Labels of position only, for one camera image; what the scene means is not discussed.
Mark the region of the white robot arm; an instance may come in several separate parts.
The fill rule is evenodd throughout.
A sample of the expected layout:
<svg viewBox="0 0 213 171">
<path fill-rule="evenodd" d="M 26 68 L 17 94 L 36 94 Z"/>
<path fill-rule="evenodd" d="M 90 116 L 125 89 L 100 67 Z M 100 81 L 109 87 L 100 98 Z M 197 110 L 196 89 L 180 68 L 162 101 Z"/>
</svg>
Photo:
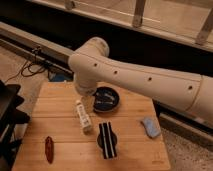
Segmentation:
<svg viewBox="0 0 213 171">
<path fill-rule="evenodd" d="M 76 91 L 91 96 L 99 82 L 142 94 L 213 124 L 213 77 L 110 59 L 107 42 L 90 38 L 68 58 Z"/>
</svg>

